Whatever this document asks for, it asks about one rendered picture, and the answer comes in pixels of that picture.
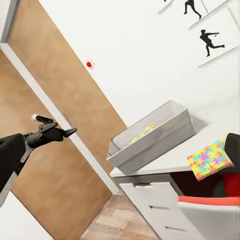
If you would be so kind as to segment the jigsaw puzzle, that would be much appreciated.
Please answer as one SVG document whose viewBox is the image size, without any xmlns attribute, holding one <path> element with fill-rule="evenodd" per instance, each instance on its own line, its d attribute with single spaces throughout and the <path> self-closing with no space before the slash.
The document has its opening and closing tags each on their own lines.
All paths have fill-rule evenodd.
<svg viewBox="0 0 240 240">
<path fill-rule="evenodd" d="M 154 125 L 150 125 L 148 128 L 146 128 L 139 136 L 137 136 L 132 142 L 137 141 L 138 139 L 140 139 L 142 136 L 146 135 L 147 133 L 149 133 L 150 131 L 156 129 L 157 127 Z"/>
<path fill-rule="evenodd" d="M 198 181 L 234 165 L 224 151 L 226 138 L 224 137 L 186 158 Z"/>
</svg>

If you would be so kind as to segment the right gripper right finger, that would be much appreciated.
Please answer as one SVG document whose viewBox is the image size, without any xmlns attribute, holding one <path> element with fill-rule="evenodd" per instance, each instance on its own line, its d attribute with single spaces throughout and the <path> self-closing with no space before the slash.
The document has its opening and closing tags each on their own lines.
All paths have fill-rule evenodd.
<svg viewBox="0 0 240 240">
<path fill-rule="evenodd" d="M 240 135 L 229 133 L 226 137 L 224 151 L 240 173 Z"/>
</svg>

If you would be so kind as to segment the toy box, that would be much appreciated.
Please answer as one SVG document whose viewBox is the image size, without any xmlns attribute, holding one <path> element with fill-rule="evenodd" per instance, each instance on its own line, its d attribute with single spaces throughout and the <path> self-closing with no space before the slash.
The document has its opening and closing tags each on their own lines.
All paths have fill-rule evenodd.
<svg viewBox="0 0 240 240">
<path fill-rule="evenodd" d="M 156 128 L 133 142 L 149 126 Z M 170 100 L 114 137 L 106 159 L 129 176 L 195 133 L 188 108 Z"/>
</svg>

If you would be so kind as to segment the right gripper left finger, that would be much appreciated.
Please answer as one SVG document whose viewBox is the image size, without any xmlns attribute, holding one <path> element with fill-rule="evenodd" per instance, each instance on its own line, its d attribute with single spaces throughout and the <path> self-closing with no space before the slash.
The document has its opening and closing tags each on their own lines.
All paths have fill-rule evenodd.
<svg viewBox="0 0 240 240">
<path fill-rule="evenodd" d="M 0 193 L 26 152 L 22 133 L 0 138 Z"/>
</svg>

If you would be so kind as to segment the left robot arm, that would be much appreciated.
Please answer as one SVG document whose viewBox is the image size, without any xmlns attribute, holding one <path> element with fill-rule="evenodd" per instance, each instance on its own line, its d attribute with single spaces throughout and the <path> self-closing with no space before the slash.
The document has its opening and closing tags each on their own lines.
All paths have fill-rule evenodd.
<svg viewBox="0 0 240 240">
<path fill-rule="evenodd" d="M 57 122 L 54 122 L 52 118 L 40 116 L 37 114 L 34 114 L 32 116 L 32 120 L 35 122 L 42 123 L 42 125 L 38 127 L 37 132 L 35 133 L 29 132 L 23 136 L 26 145 L 26 152 L 24 153 L 22 159 L 17 164 L 16 169 L 12 173 L 10 179 L 7 181 L 4 189 L 0 193 L 0 207 L 4 205 L 14 182 L 18 178 L 21 170 L 23 169 L 31 152 L 34 149 L 51 142 L 62 142 L 64 138 L 70 137 L 77 131 L 77 127 L 68 130 L 63 130 L 61 128 L 55 129 L 58 126 Z"/>
</svg>

